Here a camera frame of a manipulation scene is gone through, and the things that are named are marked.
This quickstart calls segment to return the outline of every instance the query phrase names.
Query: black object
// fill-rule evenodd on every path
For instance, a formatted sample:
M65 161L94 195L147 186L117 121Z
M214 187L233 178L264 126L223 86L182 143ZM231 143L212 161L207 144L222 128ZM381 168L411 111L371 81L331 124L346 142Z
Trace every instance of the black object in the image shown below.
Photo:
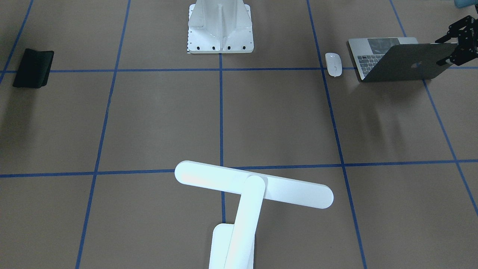
M45 86L52 67L53 54L53 51L25 49L13 86L35 89Z
M478 5L475 5L475 8L478 13ZM452 37L457 37L458 46L456 46L455 51L450 56L439 60L436 64L444 66L447 63L451 63L460 66L478 58L478 20L471 16L466 16L451 24L448 29L446 35L437 39L435 43L445 43Z

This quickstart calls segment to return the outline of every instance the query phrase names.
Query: brown tiled floor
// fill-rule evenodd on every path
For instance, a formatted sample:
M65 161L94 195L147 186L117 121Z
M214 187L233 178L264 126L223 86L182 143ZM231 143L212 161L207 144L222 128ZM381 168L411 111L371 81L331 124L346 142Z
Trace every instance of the brown tiled floor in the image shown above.
M264 201L258 269L476 268L478 60L367 84L346 45L432 42L473 8L250 0L254 52L219 56L186 53L193 3L0 1L0 268L207 268L239 196L181 185L185 159L334 192ZM25 48L55 51L41 89L11 86Z

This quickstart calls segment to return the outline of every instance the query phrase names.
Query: white mounting base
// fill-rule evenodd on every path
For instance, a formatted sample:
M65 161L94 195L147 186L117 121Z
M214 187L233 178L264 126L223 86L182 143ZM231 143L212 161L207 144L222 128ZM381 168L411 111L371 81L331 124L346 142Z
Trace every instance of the white mounting base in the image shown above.
M251 53L250 6L242 0L197 0L189 6L189 53Z
M212 233L211 256L209 258L209 269L223 269L231 243L234 224L221 223L214 228ZM254 269L254 241L250 250L247 269Z

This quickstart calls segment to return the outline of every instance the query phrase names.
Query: blue object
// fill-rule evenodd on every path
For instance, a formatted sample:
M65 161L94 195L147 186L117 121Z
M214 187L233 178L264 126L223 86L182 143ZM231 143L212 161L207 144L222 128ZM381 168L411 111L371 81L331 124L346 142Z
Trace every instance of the blue object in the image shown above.
M478 0L455 0L455 6L459 9L472 5L478 5Z

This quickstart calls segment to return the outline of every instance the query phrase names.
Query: white t-shaped object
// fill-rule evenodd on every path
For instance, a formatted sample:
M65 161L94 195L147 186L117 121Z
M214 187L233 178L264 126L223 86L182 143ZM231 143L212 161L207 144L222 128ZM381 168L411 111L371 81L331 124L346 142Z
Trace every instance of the white t-shaped object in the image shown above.
M186 185L240 194L234 224L214 228L209 269L252 269L254 236L262 199L327 208L334 195L329 187L193 161L183 161L174 171Z

